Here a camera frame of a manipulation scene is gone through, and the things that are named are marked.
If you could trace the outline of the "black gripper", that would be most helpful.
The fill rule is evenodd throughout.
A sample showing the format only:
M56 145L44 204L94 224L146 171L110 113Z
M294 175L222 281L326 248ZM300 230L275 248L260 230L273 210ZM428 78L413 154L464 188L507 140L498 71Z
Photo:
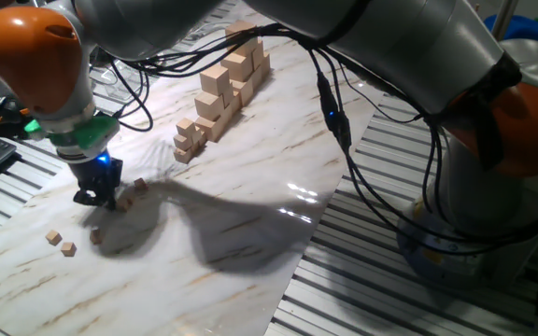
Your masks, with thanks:
M102 206L105 199L105 209L116 210L116 188L120 184L122 160L103 152L90 161L70 163L69 167L78 181L79 190L73 198L75 203Z

